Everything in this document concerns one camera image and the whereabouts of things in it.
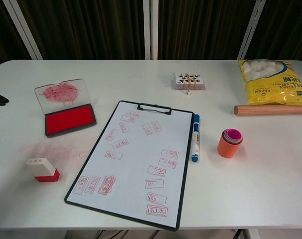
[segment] white paper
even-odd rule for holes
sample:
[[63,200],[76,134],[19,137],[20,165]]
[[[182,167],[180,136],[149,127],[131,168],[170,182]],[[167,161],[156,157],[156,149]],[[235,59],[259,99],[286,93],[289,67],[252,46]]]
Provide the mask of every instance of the white paper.
[[192,114],[136,108],[119,103],[67,201],[176,227]]

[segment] curtain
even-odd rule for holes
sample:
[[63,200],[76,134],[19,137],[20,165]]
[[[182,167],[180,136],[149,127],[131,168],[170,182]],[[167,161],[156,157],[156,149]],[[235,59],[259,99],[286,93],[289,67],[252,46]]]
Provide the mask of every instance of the curtain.
[[302,0],[267,0],[246,59],[302,60]]
[[30,59],[30,56],[0,0],[0,64],[17,59]]
[[18,0],[43,59],[144,59],[141,0]]
[[237,59],[255,0],[160,0],[159,59]]

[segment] clipboard clip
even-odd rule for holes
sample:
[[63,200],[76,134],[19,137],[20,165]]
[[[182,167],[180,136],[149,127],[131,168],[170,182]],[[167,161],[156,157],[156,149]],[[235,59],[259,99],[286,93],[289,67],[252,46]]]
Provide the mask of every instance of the clipboard clip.
[[155,111],[155,112],[163,113],[166,115],[170,115],[172,113],[172,108],[170,108],[170,107],[150,105],[150,104],[144,104],[144,103],[139,103],[137,106],[137,109],[140,111]]

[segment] orange cup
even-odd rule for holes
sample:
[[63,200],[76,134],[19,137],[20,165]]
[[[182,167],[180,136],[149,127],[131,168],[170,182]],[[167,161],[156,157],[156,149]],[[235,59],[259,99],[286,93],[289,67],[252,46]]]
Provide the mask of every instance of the orange cup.
[[231,144],[228,143],[221,134],[219,143],[218,143],[218,147],[217,147],[217,151],[220,154],[220,156],[224,157],[224,158],[231,158],[232,156],[235,155],[237,149],[239,148],[239,146],[241,145],[241,143],[239,144]]

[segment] clear plastic lid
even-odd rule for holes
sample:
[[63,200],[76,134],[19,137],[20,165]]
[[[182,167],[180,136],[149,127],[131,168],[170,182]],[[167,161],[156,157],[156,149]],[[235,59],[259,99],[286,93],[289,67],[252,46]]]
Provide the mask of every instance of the clear plastic lid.
[[45,115],[91,103],[84,79],[40,86],[35,94]]

